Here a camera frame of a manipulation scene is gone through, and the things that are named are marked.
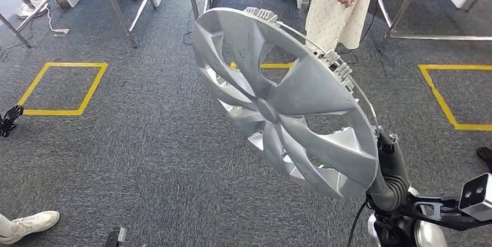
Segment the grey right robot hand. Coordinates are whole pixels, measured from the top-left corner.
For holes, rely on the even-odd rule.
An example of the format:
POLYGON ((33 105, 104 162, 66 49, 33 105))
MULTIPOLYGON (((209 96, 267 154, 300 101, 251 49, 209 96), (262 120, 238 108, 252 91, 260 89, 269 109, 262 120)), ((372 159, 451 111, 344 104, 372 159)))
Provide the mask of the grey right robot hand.
POLYGON ((410 180, 398 136, 380 126, 377 145, 380 169, 386 182, 393 180, 401 183, 404 190, 408 189, 410 180))

